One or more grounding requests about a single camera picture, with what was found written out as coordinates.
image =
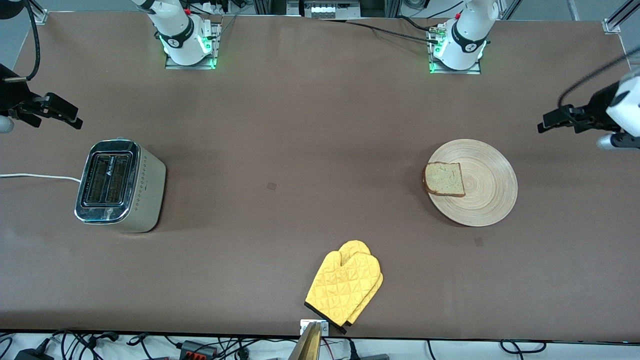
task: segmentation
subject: red wire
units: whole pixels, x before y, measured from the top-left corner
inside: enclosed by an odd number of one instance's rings
[[[333,357],[333,352],[331,351],[331,347],[329,346],[329,343],[326,342],[326,339],[322,339],[322,341],[324,341],[324,344],[326,345],[326,349],[327,351],[329,351],[329,355],[331,355],[331,360],[335,360],[335,357]]]

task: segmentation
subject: slice of bread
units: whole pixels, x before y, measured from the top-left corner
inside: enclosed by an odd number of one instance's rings
[[[460,163],[428,163],[422,175],[424,187],[428,193],[441,196],[465,196],[465,186],[462,183],[462,169]]]

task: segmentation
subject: round wooden board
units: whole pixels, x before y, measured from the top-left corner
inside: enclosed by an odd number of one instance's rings
[[[438,148],[429,162],[460,163],[464,197],[429,194],[446,217],[467,226],[488,226],[506,217],[518,197],[518,180],[509,161],[486,143],[459,139]]]

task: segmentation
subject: oven mitt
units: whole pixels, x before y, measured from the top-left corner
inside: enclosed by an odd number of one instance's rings
[[[359,252],[363,254],[371,254],[371,251],[369,250],[367,244],[363,243],[360,240],[347,241],[343,246],[340,247],[340,250],[338,250],[338,252],[340,252],[340,254],[342,255],[342,265],[344,265],[353,255],[358,254]],[[380,289],[382,280],[383,276],[382,273],[380,273],[376,284],[373,286],[367,296],[364,297],[362,302],[356,307],[353,313],[349,316],[349,318],[345,322],[346,325],[351,326],[356,322],[356,319],[358,318],[358,316],[360,316],[362,310],[364,310],[364,308],[369,304],[369,301],[371,301],[371,299],[373,298],[373,295],[375,295],[378,292],[378,289]]]
[[[356,253],[342,263],[342,254],[331,251],[311,284],[305,306],[345,334],[342,326],[371,292],[379,277],[380,264],[373,256]]]

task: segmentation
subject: table surface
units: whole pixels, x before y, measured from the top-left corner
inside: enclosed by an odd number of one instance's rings
[[[84,127],[16,124],[0,172],[79,177],[94,143],[124,136],[166,164],[166,193],[157,227],[131,235],[80,223],[73,182],[0,181],[0,327],[293,335],[325,254],[360,239],[385,282],[349,336],[640,340],[637,154],[599,151],[596,131],[536,132],[621,54],[599,23],[497,22],[480,76],[429,74],[413,40],[293,17],[238,17],[206,72],[164,70],[140,13],[38,29],[31,89],[78,106]],[[498,224],[457,225],[422,190],[458,138],[516,172]]]

